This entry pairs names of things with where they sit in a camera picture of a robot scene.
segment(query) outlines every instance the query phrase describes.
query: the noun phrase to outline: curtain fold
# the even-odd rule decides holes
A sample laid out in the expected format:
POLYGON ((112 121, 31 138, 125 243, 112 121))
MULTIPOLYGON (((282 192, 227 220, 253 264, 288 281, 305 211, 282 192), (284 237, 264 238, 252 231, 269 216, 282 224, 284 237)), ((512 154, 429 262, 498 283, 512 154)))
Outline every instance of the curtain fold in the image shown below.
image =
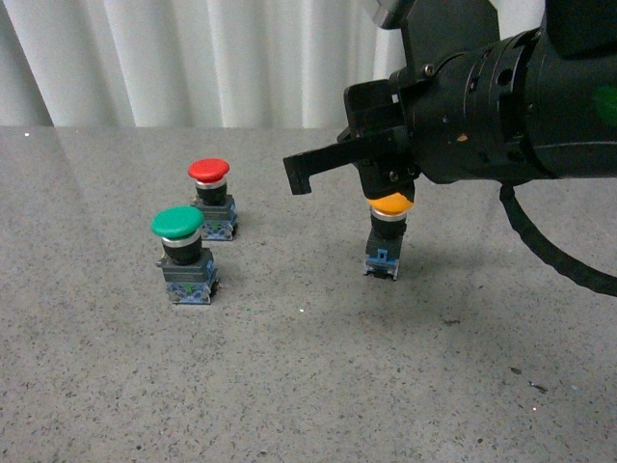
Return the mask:
MULTIPOLYGON (((494 0, 504 36, 542 0, 494 0)), ((0 0, 0 124, 342 127, 405 64, 361 0, 0 0)))

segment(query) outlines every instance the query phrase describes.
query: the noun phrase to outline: metal screw terminal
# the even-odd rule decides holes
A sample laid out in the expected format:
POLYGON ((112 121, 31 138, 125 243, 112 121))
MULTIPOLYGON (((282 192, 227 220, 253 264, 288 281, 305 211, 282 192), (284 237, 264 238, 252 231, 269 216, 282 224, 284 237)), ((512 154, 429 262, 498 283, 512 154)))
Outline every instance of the metal screw terminal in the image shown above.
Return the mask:
POLYGON ((424 65, 423 71, 426 77, 433 77, 435 75, 435 66, 424 65))

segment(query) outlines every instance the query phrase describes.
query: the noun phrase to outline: black cable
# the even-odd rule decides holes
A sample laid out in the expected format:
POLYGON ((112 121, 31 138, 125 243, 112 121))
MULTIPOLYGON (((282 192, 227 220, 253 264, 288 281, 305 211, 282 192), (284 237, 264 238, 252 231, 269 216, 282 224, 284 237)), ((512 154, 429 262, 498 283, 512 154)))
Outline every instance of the black cable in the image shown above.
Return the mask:
POLYGON ((524 213, 516 199, 512 185, 502 184, 499 200, 503 203, 503 208, 514 231, 521 236, 523 243, 543 263, 550 265, 579 286, 584 286, 599 294, 617 297, 617 278, 569 256, 548 241, 524 213))

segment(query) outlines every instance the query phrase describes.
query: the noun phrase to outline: table surface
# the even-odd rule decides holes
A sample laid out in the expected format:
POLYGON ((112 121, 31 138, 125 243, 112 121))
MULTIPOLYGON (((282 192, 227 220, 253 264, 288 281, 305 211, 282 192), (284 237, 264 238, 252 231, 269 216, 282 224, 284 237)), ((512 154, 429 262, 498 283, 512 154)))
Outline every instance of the table surface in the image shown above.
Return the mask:
MULTIPOLYGON (((365 277, 354 168, 294 197, 282 165, 335 136, 0 129, 0 459, 617 461, 617 302, 536 259, 489 181, 419 180, 399 280, 365 277), (213 304, 174 306, 149 224, 211 156, 239 232, 213 304)), ((519 190, 614 271, 617 180, 519 190)))

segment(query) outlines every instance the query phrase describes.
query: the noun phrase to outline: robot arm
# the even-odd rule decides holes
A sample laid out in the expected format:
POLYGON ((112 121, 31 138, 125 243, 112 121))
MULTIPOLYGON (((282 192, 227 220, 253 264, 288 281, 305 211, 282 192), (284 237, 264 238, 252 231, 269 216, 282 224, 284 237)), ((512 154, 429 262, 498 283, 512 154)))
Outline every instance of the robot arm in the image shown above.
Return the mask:
POLYGON ((523 225, 513 189, 617 177, 617 1, 547 0, 540 28, 504 41, 488 0, 376 3, 378 25, 401 30, 407 65, 345 91, 349 126, 338 143, 284 159, 292 193, 309 193, 310 176, 348 163, 372 200, 413 201, 420 174, 436 183, 497 180, 534 253, 578 284, 617 295, 613 277, 547 253, 544 237, 523 225))

